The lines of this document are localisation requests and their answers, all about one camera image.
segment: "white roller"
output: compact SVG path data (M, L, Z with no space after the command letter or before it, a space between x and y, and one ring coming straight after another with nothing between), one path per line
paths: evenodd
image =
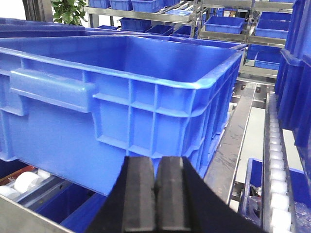
M276 208L272 209L271 226L289 231L292 224L291 213Z
M283 160L280 159L271 159L270 160L270 170L273 168L279 169L279 170L284 170L285 168L285 163Z
M271 179L270 192L285 195L287 193L287 183L285 181Z
M5 185L0 186L0 194L11 200L19 196L19 192Z
M280 151L271 151L270 152L270 160L271 159L283 159L283 153Z
M270 122L270 127L279 127L278 122Z
M278 144L269 143L269 151L282 151L282 146Z
M272 168L270 170L270 179L285 181L286 180L286 172L284 170Z
M229 108L228 108L228 112L232 112L232 110L233 110L233 106L234 106L234 103L229 103Z
M291 232L284 230L283 228L273 227L272 233L291 233Z
M20 174L20 176L16 179L14 189L23 194L40 184L42 181L43 178L39 175L26 171Z
M41 169L38 170L38 175L42 177L44 180L51 176L50 173L48 173L47 171L41 170Z
M280 132L270 132L270 137L276 137L276 138L281 138L281 133Z
M288 211L290 199L287 195L271 193L271 207Z
M279 133L280 132L280 128L279 127L272 127L272 126L270 126L270 132L277 132L277 133Z
M281 144L281 139L277 137L269 137L269 142L272 144Z

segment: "blue bin on shelf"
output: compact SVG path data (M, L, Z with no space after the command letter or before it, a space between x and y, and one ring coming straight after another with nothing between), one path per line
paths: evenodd
M259 20L291 21L291 17L292 17L292 14L290 13L264 11L261 13Z
M174 27L166 25L155 25L151 29L148 29L146 33L151 33L155 35L170 35L174 31Z
M255 35L286 39L290 23L288 21L260 20Z
M205 23L205 30L219 33L240 34L243 30L244 18L212 16Z
M281 54L281 48L266 46L266 45L253 45L252 44L248 47L246 58L249 60L254 60L259 51Z
M178 28L172 36L189 38L191 34L191 26L184 25ZM195 28L194 37L198 35L198 28Z
M162 8L160 0L131 0L131 2L133 11L154 13Z
M89 0L88 4L90 7L95 7L95 8L108 8L108 7L110 7L110 1L109 0Z
M174 6L180 3L180 0L164 0L164 6Z
M124 30L147 30L151 28L151 21L136 18L121 18L121 27Z
M102 25L102 26L99 26L97 28L100 28L100 29L108 29L108 30L116 30L118 29L118 27L115 27L115 26L108 26L108 25Z
M258 51L255 57L255 67L278 70L280 60L281 53Z
M131 0L110 0L111 9L131 11L133 9Z

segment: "plant leaf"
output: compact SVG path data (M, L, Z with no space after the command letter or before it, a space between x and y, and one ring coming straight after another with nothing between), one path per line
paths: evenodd
M73 20L73 15L71 12L65 12L62 14L62 18L64 23L70 24L70 22Z

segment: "stack of blue crates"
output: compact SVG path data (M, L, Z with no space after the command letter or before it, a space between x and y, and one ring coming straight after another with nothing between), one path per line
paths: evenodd
M297 0L275 91L278 118L292 130L306 175L311 178L311 2Z

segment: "blue plastic crate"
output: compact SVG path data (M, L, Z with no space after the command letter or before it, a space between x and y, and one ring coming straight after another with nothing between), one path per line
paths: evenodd
M304 11L302 14L293 55L299 59L302 59L304 54L311 53L310 41L311 41L311 1L306 1L304 5Z
M174 27L166 25L155 25L151 29L148 29L146 33L151 33L155 35L170 35L174 31Z
M186 10L170 10L165 12L168 15L176 15L176 16L188 16L191 14L191 11L186 11Z
M282 12L262 12L259 20L283 20L291 21L292 14Z
M260 20L255 35L286 39L290 23L288 21Z
M164 0L164 6L174 6L180 3L180 0Z
M280 60L281 53L258 51L255 57L255 67L278 70Z
M293 4L293 14L289 26L288 36L286 39L285 49L291 54L294 53L294 49L297 44L297 38L299 35L300 24L302 22L302 16L305 9L306 0L296 0Z
M243 30L244 18L212 16L205 23L205 30L219 33L240 34Z
M133 5L131 0L110 0L111 9L131 11Z
M121 27L124 30L147 30L151 28L151 21L136 18L121 18Z
M290 126L296 130L295 144L299 147L308 148L310 150L311 139L311 56L304 55L303 73L300 79L293 114L290 120Z
M88 4L90 7L95 8L108 8L110 7L109 0L88 0Z
M8 38L0 47L1 159L102 194L127 155L156 166L162 156L207 154L242 57L135 36Z
M269 0L271 2L294 2L295 0Z
M115 26L108 26L108 25L102 25L102 26L99 26L97 28L100 28L100 29L108 29L108 30L116 30L118 29L118 27L115 27Z
M290 119L294 109L301 77L304 69L303 61L295 58L287 50L281 50L282 59L276 79L276 94L278 94L278 118L284 129L292 130Z
M131 0L133 11L154 13L161 9L160 0Z
M178 28L172 36L189 38L191 34L191 26L184 25ZM195 28L194 37L197 37L198 28Z

